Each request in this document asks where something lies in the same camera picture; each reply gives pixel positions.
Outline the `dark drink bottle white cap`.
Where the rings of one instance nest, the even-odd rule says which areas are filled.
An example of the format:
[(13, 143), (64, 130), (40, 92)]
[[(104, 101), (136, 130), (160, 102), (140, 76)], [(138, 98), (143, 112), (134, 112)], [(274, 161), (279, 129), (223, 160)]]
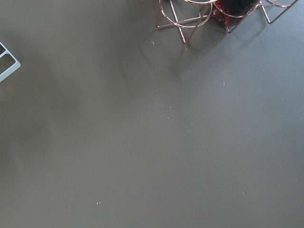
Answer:
[(238, 24), (243, 16), (257, 5), (257, 0), (218, 0), (214, 2), (213, 18), (230, 27)]

